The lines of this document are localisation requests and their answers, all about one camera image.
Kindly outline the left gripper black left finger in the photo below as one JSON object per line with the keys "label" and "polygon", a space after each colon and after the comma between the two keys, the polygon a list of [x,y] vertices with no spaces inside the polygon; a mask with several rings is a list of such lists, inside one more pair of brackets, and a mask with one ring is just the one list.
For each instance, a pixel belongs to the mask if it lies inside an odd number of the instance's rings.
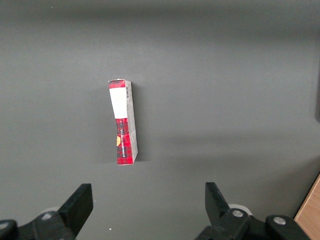
{"label": "left gripper black left finger", "polygon": [[93,210],[90,183],[81,184],[57,210],[47,210],[19,228],[21,240],[75,240]]}

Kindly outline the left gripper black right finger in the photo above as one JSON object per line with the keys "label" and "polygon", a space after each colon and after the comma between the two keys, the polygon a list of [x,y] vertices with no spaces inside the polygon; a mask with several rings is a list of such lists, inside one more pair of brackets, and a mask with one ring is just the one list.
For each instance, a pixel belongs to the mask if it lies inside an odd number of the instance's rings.
{"label": "left gripper black right finger", "polygon": [[230,208],[214,182],[205,184],[205,210],[211,225],[204,228],[197,240],[243,239],[249,228],[249,215],[242,209]]}

